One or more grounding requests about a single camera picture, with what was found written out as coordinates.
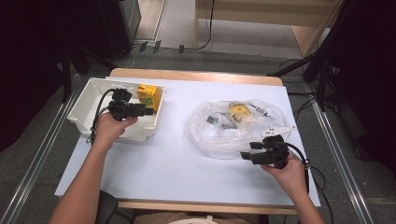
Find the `clear plastic bag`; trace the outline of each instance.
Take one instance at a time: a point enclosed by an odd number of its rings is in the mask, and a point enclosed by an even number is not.
[[[283,112],[262,100],[220,101],[198,105],[187,121],[187,136],[209,156],[240,158],[250,142],[261,141],[270,127],[289,126]],[[282,134],[287,139],[289,133]]]

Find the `wooden table edge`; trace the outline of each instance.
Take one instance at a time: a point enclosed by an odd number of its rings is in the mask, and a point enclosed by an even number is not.
[[[282,79],[279,77],[217,72],[116,68],[111,71],[110,76],[283,86]]]
[[[298,215],[294,206],[286,205],[242,205],[242,204],[216,204],[216,203],[183,203],[183,202],[151,202],[151,201],[119,201],[121,208],[165,210],[165,211],[193,211],[238,214],[263,214],[263,215]]]

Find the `wrist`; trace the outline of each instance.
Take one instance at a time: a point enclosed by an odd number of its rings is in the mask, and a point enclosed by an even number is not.
[[[307,192],[301,192],[299,194],[290,195],[291,200],[297,206],[298,204],[309,204],[312,203],[311,198]]]
[[[92,145],[91,151],[103,152],[107,154],[112,145],[101,143],[100,141],[95,141]]]

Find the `person's right hand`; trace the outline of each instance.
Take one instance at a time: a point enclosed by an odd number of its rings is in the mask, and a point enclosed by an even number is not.
[[[288,164],[283,169],[262,165],[262,169],[272,175],[280,187],[293,199],[306,194],[304,165],[289,155]]]

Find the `lap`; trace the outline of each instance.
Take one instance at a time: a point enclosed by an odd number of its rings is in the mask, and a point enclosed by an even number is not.
[[[213,221],[219,224],[258,224],[259,216],[249,214],[226,214],[226,213],[197,213],[197,212],[173,212],[134,210],[134,224],[168,224],[174,221],[188,218],[202,218],[212,216]]]

